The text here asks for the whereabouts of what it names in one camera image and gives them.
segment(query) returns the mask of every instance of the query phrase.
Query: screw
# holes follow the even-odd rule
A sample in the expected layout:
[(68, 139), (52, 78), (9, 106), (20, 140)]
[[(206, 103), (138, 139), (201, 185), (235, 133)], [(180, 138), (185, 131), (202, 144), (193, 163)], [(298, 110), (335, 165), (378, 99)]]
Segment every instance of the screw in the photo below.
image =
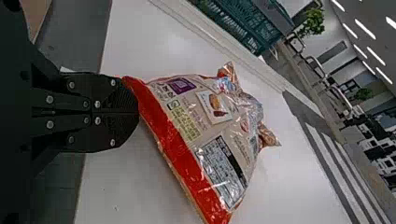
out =
[(84, 119), (84, 123), (88, 124), (89, 122), (90, 122), (90, 118), (87, 117)]
[(53, 126), (54, 126), (54, 124), (53, 124), (53, 121), (52, 121), (52, 120), (47, 121), (47, 128), (48, 128), (48, 129), (52, 129)]
[(99, 117), (96, 117), (96, 119), (95, 119), (95, 124), (96, 124), (96, 125), (99, 125), (101, 121), (102, 121), (102, 120), (101, 120)]
[(71, 90), (73, 90), (74, 88), (76, 87), (76, 83), (74, 83), (74, 82), (69, 82), (69, 88), (71, 89)]
[(69, 139), (67, 140), (69, 142), (69, 144), (73, 144), (74, 143), (74, 137), (70, 136)]
[(99, 101), (95, 101), (95, 107), (99, 108), (100, 107), (100, 102)]
[(53, 103), (53, 97), (51, 96), (51, 95), (48, 95), (47, 96), (47, 99), (46, 99), (46, 102), (47, 102), (47, 104), (52, 104)]

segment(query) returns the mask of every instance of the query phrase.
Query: white wall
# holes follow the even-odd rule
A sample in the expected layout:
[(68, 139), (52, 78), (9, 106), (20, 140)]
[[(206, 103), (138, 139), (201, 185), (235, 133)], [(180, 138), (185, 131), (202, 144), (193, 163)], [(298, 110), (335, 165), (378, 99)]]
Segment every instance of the white wall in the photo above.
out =
[(308, 5), (312, 0), (277, 0), (289, 13), (291, 17), (295, 16), (303, 7)]
[(364, 71), (367, 71), (367, 68), (364, 67), (361, 61), (356, 61), (332, 75), (332, 77), (339, 85), (341, 85)]

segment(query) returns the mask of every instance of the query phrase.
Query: potted plant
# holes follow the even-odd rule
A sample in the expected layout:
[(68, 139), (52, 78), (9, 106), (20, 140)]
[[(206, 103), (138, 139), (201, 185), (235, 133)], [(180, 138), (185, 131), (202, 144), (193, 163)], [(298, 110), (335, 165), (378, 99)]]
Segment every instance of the potted plant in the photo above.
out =
[(373, 91), (366, 88), (362, 88), (358, 90), (356, 94), (353, 96), (355, 100), (361, 100), (361, 101), (366, 101), (372, 97), (373, 97)]
[(311, 8), (305, 12), (306, 20), (302, 24), (302, 28), (297, 31), (300, 38), (311, 35), (320, 35), (324, 32), (324, 10), (321, 8)]

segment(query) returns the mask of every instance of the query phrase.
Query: ceiling light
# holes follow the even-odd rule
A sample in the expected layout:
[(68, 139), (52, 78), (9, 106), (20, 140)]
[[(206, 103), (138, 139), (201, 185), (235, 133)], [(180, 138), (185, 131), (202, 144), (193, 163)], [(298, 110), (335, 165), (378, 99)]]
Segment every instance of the ceiling light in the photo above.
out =
[(332, 2), (333, 2), (336, 6), (338, 6), (343, 12), (346, 11), (346, 10), (344, 9), (344, 7), (343, 7), (339, 2), (337, 2), (336, 0), (332, 0)]
[(394, 29), (396, 29), (396, 21), (394, 21), (393, 19), (387, 17), (387, 23), (393, 27)]
[(355, 38), (358, 38), (355, 32), (353, 32), (345, 23), (343, 23), (343, 26), (349, 31), (351, 35), (353, 35)]
[(373, 73), (373, 75), (375, 75), (375, 71), (373, 70), (373, 68), (371, 68), (365, 61), (363, 61), (364, 66), (366, 66), (366, 68)]
[(381, 74), (381, 76), (390, 84), (393, 84), (392, 80), (390, 80), (389, 77), (387, 77), (382, 71), (381, 69), (379, 69), (378, 67), (376, 68), (376, 71), (379, 72), (379, 74)]
[(355, 49), (361, 54), (361, 55), (363, 55), (363, 57), (365, 58), (365, 59), (368, 59), (368, 57), (367, 57), (367, 55), (363, 52), (363, 50), (361, 50), (358, 46), (356, 46), (356, 45), (353, 45), (353, 47), (355, 47)]
[(367, 33), (367, 35), (369, 35), (372, 39), (376, 39), (375, 35), (374, 35), (369, 29), (367, 29), (367, 27), (365, 27), (365, 26), (363, 25), (363, 23), (361, 23), (360, 21), (358, 21), (358, 20), (356, 20), (356, 19), (355, 19), (355, 22), (356, 22), (356, 24), (359, 25), (359, 27), (360, 27), (364, 32)]
[(382, 63), (382, 65), (387, 66), (384, 62), (384, 60), (382, 60), (372, 49), (370, 49), (370, 47), (367, 47), (367, 49), (370, 51), (370, 53), (373, 54), (373, 56), (376, 57), (376, 59)]

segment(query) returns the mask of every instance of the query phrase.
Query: snack bag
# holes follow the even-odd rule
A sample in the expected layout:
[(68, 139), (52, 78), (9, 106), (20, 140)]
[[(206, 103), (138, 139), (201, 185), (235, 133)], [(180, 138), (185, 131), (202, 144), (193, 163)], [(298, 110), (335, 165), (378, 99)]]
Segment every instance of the snack bag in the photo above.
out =
[(227, 63), (217, 77), (122, 81), (134, 91), (140, 115), (203, 221), (228, 223), (257, 155), (279, 146), (262, 123), (262, 105), (243, 92), (233, 65)]

